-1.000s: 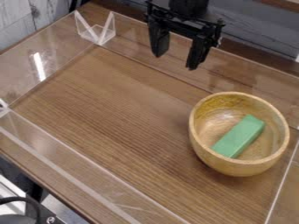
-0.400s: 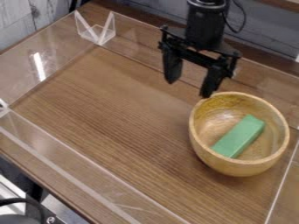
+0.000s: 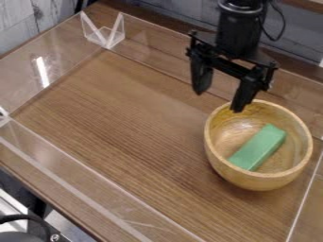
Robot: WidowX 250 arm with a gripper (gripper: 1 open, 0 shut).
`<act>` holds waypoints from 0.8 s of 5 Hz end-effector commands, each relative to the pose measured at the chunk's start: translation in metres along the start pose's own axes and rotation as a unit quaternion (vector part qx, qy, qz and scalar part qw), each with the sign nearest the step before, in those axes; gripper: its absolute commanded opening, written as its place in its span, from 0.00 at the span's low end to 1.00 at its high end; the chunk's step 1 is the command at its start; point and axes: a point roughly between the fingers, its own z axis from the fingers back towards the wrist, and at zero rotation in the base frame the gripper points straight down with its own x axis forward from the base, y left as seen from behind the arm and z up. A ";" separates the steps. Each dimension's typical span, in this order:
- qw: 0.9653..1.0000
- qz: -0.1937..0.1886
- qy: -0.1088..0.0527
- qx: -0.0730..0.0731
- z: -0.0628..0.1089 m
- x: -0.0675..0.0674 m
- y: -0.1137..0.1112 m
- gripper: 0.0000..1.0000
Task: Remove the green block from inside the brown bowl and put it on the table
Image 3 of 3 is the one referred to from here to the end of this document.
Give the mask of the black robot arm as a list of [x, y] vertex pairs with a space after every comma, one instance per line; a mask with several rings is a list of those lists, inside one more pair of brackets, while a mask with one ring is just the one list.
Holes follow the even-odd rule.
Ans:
[[219, 0], [215, 34], [192, 30], [186, 55], [192, 88], [202, 95], [212, 85], [214, 70], [240, 81], [231, 111], [242, 112], [260, 91], [267, 91], [279, 64], [259, 48], [268, 0]]

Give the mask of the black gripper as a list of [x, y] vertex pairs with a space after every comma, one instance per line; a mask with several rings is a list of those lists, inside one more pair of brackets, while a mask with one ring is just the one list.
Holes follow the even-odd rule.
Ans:
[[266, 91], [278, 63], [259, 50], [266, 32], [267, 6], [272, 3], [219, 3], [219, 30], [216, 34], [192, 30], [186, 55], [191, 61], [192, 88], [202, 95], [212, 84], [218, 69], [240, 80], [231, 111], [242, 112], [259, 91]]

